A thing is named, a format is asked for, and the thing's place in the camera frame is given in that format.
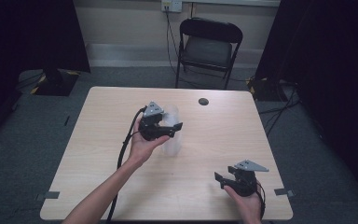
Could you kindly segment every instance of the wall outlet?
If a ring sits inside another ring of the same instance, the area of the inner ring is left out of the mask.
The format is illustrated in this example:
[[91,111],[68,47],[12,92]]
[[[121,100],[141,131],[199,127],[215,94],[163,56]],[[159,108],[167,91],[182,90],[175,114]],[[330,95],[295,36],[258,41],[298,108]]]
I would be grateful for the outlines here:
[[161,0],[161,11],[182,12],[182,1]]

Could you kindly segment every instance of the transparent plastic object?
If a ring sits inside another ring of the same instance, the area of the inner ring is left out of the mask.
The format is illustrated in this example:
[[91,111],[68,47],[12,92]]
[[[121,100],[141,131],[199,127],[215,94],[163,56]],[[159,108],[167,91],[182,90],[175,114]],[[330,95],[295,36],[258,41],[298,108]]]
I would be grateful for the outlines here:
[[[179,109],[175,105],[165,105],[164,116],[162,120],[164,126],[173,126],[179,123]],[[176,132],[173,138],[170,138],[162,145],[162,151],[167,156],[176,156],[182,147],[182,131]]]

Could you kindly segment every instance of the chair seat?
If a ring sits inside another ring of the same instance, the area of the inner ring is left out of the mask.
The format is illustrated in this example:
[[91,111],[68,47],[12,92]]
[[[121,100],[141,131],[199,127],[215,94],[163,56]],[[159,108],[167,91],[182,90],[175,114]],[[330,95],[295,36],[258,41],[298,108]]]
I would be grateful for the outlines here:
[[182,63],[201,63],[227,70],[230,67],[231,51],[229,43],[191,36],[183,52]]

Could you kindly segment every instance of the person's left hand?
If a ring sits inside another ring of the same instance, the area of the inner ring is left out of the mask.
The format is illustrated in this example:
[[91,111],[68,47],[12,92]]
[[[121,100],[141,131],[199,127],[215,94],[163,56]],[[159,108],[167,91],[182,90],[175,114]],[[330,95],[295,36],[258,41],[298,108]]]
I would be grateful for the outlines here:
[[129,156],[129,161],[134,161],[139,166],[142,166],[142,164],[144,164],[144,162],[150,158],[153,153],[153,150],[168,141],[170,137],[168,135],[164,135],[155,140],[145,140],[141,136],[141,134],[138,133],[140,121],[140,119],[137,119],[133,126],[134,135],[131,139],[131,152]]

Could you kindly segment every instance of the table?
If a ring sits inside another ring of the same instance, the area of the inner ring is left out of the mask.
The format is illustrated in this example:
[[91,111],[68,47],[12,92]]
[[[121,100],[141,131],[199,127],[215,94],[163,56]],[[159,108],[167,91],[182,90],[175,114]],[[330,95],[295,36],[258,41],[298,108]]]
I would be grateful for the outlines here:
[[[199,98],[209,104],[200,105]],[[264,219],[292,217],[287,196],[274,193],[283,184],[249,92],[94,87],[49,190],[60,195],[45,200],[43,219],[64,219],[116,170],[131,121],[150,101],[179,108],[182,148],[175,157],[156,148],[118,194],[113,219],[238,220],[235,203],[213,173],[230,177],[227,167],[245,159],[269,168],[256,173],[267,196]]]

